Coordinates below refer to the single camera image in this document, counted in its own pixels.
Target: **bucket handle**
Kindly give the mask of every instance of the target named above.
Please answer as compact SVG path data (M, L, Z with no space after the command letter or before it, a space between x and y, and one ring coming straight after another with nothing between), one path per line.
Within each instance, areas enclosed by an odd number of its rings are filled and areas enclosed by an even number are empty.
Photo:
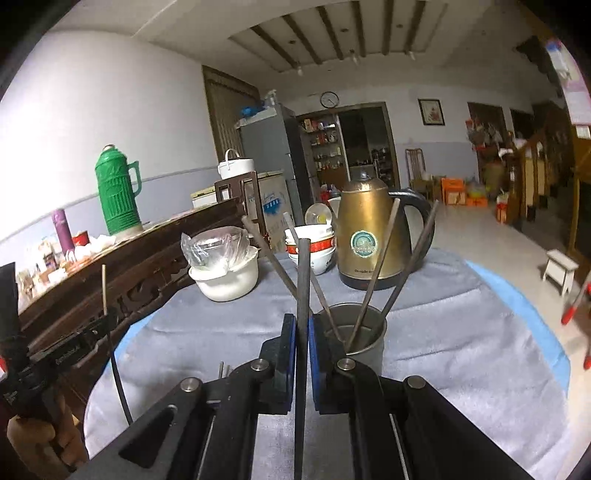
M131 170L132 168L135 170L135 178L138 181L138 189L134 192L134 197L137 197L139 193L142 191L142 177L139 176L139 162L134 161L132 163L127 164L128 170Z
M236 149L228 148L226 150L226 154L224 155L224 161L226 162L226 168L228 169L228 171L230 170L230 152L234 152L234 154L236 155L236 157L233 160L240 158L240 154Z

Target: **metal cup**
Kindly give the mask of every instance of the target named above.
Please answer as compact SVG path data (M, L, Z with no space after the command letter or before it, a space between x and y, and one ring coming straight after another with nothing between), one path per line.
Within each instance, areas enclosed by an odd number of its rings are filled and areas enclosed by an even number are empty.
M342 338L348 339L353 333L359 310L360 303L339 303L331 305L330 311L335 319L335 324L339 329ZM322 321L324 335L327 338L334 338L335 334L330 327L328 317L324 310L318 312ZM374 326L382 324L381 330L374 329ZM378 309L368 306L363 317L363 323L357 332L357 336L352 345L352 352L347 356L370 367L376 374L382 374L382 361L384 359L384 336L386 335L387 323L382 317L382 312Z

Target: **kettle label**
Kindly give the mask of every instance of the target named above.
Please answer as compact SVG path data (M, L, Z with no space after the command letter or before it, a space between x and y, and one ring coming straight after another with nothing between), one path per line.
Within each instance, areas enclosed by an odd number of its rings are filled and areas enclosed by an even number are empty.
M378 240L375 235L365 230L355 232L351 236L351 250L361 258L371 257L378 249Z

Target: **gold electric kettle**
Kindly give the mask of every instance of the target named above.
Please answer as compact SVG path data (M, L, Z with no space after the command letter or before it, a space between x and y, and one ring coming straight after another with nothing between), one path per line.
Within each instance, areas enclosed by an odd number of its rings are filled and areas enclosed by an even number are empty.
M388 191L382 180L369 178L365 173L360 181L350 181L343 188L336 222L336 251L340 279L345 285L367 290L379 250L384 244L384 230L394 198L400 199L400 209L376 290L392 287L410 259L412 245L404 206L417 208L424 223L431 205L421 194L410 189ZM431 247L434 231L435 228L425 243L420 260Z

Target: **framed picture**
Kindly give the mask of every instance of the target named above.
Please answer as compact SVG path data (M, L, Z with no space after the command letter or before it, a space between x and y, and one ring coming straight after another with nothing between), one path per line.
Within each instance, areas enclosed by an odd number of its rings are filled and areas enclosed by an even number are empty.
M418 105L421 108L423 125L445 125L441 102L433 98L419 98Z

